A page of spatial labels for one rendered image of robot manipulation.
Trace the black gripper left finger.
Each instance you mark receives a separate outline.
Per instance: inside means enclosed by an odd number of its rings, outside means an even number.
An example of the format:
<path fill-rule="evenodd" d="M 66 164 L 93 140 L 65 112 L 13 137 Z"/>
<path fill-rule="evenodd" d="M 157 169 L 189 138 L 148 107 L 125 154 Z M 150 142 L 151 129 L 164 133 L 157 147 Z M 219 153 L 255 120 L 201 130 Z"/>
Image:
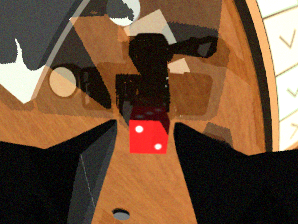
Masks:
<path fill-rule="evenodd" d="M 55 224 L 92 224 L 117 136 L 117 120 L 51 148 L 0 141 L 0 183 L 32 190 Z"/>

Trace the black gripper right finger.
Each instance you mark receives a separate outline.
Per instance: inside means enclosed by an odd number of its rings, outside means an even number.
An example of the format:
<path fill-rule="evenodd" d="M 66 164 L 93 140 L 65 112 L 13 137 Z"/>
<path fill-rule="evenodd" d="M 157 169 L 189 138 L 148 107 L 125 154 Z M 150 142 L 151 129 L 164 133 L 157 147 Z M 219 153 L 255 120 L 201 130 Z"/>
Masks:
<path fill-rule="evenodd" d="M 298 172 L 298 148 L 246 156 L 182 123 L 173 136 L 197 224 L 235 224 L 267 181 Z"/>

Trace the tan board border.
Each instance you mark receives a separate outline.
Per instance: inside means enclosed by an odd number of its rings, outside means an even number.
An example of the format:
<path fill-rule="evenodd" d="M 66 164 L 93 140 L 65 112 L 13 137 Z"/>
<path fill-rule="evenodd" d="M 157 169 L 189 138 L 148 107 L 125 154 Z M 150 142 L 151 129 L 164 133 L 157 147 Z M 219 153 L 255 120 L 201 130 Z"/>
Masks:
<path fill-rule="evenodd" d="M 263 128 L 265 128 L 266 152 L 279 151 L 278 139 L 278 101 L 277 85 L 273 72 L 273 60 L 261 14 L 259 14 L 255 0 L 233 0 L 241 16 L 243 30 L 246 32 L 247 43 L 251 49 L 255 76 L 261 96 Z"/>

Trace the white square game track with arrows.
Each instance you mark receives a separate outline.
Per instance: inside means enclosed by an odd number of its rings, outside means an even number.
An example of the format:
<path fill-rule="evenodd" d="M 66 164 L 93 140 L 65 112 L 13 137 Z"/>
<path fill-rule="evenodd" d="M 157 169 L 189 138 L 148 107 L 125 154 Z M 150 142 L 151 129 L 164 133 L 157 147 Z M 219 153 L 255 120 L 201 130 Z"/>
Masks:
<path fill-rule="evenodd" d="M 279 151 L 298 143 L 298 0 L 255 0 L 273 60 Z"/>

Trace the grey round disc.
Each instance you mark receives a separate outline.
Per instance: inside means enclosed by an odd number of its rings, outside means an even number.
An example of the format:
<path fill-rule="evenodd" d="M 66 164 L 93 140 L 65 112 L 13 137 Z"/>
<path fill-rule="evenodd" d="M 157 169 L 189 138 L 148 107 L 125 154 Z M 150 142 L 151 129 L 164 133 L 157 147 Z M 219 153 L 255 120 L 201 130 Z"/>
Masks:
<path fill-rule="evenodd" d="M 130 218 L 130 213 L 126 210 L 114 210 L 113 217 L 117 220 L 128 220 Z"/>

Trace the red die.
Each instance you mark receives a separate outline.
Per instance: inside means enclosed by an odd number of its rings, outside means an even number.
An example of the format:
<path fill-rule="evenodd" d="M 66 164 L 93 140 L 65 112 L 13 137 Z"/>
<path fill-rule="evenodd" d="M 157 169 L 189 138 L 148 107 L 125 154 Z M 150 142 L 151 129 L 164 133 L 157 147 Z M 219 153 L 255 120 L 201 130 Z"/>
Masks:
<path fill-rule="evenodd" d="M 133 107 L 130 116 L 130 153 L 166 155 L 169 125 L 165 108 Z"/>

